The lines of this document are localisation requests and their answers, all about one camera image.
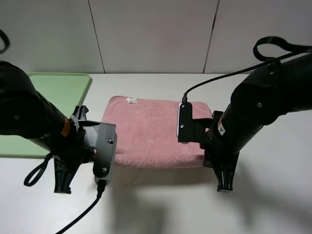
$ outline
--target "screw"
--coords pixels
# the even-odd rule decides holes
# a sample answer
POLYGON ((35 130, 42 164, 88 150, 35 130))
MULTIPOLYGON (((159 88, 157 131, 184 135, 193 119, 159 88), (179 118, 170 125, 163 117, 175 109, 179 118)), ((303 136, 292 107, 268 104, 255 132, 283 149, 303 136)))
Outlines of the screw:
POLYGON ((15 120, 19 120, 19 119, 20 119, 20 116, 18 116, 18 115, 14 115, 14 116, 13 116, 13 119, 15 119, 15 120))

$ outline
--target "white label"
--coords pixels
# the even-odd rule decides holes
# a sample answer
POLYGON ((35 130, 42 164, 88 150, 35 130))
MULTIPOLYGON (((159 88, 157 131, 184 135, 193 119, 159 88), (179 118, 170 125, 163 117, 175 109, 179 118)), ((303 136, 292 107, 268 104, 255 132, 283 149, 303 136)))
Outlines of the white label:
POLYGON ((223 136, 223 134, 225 133, 225 129, 224 129, 222 123, 220 123, 220 125, 218 126, 218 130, 219 130, 221 136, 223 136))
POLYGON ((137 103, 137 99, 134 97, 128 97, 126 100, 128 101, 128 103, 137 103))

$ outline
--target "orange label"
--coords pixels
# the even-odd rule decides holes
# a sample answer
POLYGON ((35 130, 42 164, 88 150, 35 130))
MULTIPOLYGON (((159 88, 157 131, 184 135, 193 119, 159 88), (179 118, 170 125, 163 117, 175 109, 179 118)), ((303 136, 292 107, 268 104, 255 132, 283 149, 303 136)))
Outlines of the orange label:
POLYGON ((222 123, 221 123, 221 119, 222 119, 222 118, 220 118, 220 119, 219 119, 219 122, 218 122, 218 128, 219 128, 219 127, 220 127, 220 125, 222 124, 222 123))
POLYGON ((65 117, 64 127, 61 131, 61 135, 63 137, 67 137, 70 131, 70 121, 68 118, 65 117))

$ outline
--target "towel tag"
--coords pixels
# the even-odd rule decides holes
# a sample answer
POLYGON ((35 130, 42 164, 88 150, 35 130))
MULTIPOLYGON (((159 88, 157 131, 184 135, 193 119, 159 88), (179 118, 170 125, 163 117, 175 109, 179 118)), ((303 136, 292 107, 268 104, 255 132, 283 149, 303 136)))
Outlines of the towel tag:
POLYGON ((134 97, 128 97, 126 100, 128 101, 128 103, 137 103, 137 99, 134 97))

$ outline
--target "black strap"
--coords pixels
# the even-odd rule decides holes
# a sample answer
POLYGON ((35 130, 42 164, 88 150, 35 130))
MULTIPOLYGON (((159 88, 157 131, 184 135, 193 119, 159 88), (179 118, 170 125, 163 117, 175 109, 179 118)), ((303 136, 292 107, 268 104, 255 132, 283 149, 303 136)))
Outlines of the black strap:
POLYGON ((6 51, 9 46, 10 46, 10 40, 7 37, 7 35, 0 29, 0 38, 3 40, 4 42, 4 48, 2 50, 0 50, 0 54, 2 54, 4 51, 6 51))
POLYGON ((52 158, 53 154, 49 153, 45 158, 43 163, 41 163, 40 165, 38 165, 35 169, 33 169, 28 176, 26 176, 25 180, 24 180, 24 185, 27 187, 31 187, 34 184, 36 184, 38 182, 38 180, 41 178, 41 176, 43 175, 45 169, 48 166, 49 160, 52 158), (37 175, 35 176, 35 178, 31 181, 30 179, 35 175, 35 173, 37 173, 37 175))
POLYGON ((311 53, 312 52, 312 46, 305 46, 305 45, 295 45, 290 44, 286 40, 280 38, 280 37, 265 37, 261 38, 257 41, 257 43, 253 47, 253 54, 254 56, 260 60, 260 61, 279 61, 277 58, 274 57, 266 57, 260 54, 258 51, 258 46, 263 44, 273 44, 277 45, 280 48, 289 51, 289 52, 296 52, 297 54, 301 53, 311 53))

